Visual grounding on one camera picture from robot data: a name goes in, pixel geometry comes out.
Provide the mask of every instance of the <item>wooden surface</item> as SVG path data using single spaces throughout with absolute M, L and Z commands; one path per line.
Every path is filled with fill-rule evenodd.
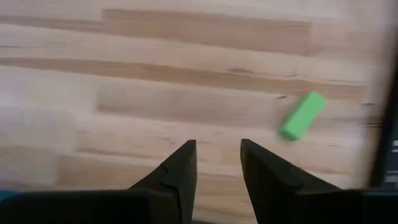
M 0 186 L 126 188 L 198 143 L 194 217 L 255 223 L 249 138 L 343 188 L 368 176 L 394 0 L 0 0 Z M 277 128 L 307 91 L 326 110 Z

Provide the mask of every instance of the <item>black plastic part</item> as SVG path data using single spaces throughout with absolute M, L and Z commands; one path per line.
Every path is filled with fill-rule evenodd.
M 0 223 L 191 223 L 195 140 L 128 190 L 35 192 L 0 203 Z
M 398 140 L 398 63 L 386 103 L 369 185 L 379 189 L 398 189 L 398 146 L 394 145 Z
M 258 223 L 398 221 L 396 191 L 341 190 L 248 139 L 241 163 Z

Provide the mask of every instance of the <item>green foam block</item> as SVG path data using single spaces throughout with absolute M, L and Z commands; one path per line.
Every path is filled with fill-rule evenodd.
M 300 139 L 325 105 L 323 96 L 315 92 L 308 93 L 280 127 L 280 135 L 291 141 Z

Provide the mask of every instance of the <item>butcher block countertop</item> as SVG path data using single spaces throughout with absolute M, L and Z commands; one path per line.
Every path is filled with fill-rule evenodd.
M 249 138 L 364 187 L 394 59 L 395 0 L 0 0 L 0 186 L 125 189 L 197 140 L 194 219 L 255 223 Z M 278 127 L 308 91 L 303 139 Z

